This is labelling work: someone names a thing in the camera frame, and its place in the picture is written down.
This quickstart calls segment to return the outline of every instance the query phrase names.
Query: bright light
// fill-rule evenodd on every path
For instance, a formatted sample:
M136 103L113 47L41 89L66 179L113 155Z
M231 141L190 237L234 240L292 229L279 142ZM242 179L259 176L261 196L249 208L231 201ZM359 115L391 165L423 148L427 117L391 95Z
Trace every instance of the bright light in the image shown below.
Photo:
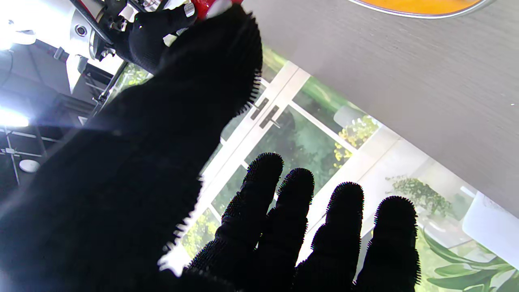
M29 120L19 113L0 108L0 125L26 127L29 126Z
M5 39L0 39L0 51L11 49L12 43Z
M0 22L0 50L9 50L12 46L12 31L9 23Z

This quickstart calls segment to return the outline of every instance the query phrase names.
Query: gloved hand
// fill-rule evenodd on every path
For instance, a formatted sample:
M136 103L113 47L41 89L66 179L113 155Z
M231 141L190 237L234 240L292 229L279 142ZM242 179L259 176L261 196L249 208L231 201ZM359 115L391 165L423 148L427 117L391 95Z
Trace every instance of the gloved hand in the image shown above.
M163 38L192 26L196 19L197 12L192 3L175 9L140 12L135 15L133 23L128 23L124 32L115 36L116 53L123 60L155 75L162 54L168 48Z
M397 196L380 204L364 267L353 283L364 195L351 182L335 189L312 254L295 267L307 228L313 176L303 168L292 170L279 188L276 207L266 215L282 165L281 157L272 153L251 163L215 239L184 271L182 291L203 290L210 286L205 281L214 282L212 291L414 291L420 274L416 212L409 200Z
M2 202L0 291L168 291L157 261L195 207L222 130L258 91L260 32L235 5L162 60Z

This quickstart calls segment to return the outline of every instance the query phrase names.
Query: green plant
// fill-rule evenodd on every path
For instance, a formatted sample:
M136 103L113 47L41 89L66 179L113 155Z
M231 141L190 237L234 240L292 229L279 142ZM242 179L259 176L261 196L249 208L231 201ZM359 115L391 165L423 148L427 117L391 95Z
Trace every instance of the green plant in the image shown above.
M435 192L428 184L421 182L416 178L408 178L406 176L396 176L386 178L393 181L393 190L386 194L394 194L404 196L411 200L415 206L420 206L434 215L436 211L442 217L452 208L452 204L443 196Z
M450 263L434 272L441 277L427 278L427 282L446 289L463 292L513 292L519 287L519 271L500 257L489 262L478 262L461 257L434 241L425 232L424 238L431 250ZM479 246L486 253L491 252Z
M219 226L220 222L211 211L205 210L181 239L187 254L192 258L195 257L209 241L214 239L214 233Z
M365 115L362 118L358 118L356 121L353 120L351 125L344 127L338 134L339 137L358 149L375 133L378 128L378 122L374 118ZM346 160L353 155L339 143L335 143L335 149L333 152L335 153L335 159L337 159L337 163L333 164L335 168L341 168Z

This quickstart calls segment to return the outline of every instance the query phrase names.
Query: green tree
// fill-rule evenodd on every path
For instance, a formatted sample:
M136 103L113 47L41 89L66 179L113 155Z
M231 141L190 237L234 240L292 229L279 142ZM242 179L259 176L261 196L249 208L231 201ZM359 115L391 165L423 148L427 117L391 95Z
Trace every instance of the green tree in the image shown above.
M209 241L214 239L214 233L220 225L220 221L209 209L206 209L180 241L187 254L192 258L195 257Z
M344 129L338 134L339 137L358 149L375 133L376 130L378 130L378 128L378 122L369 115L365 115L362 118L358 118L356 121L352 121L351 125L344 127ZM337 160L337 162L333 164L335 168L341 168L353 155L339 143L335 143L335 149L333 152L335 154L335 159Z

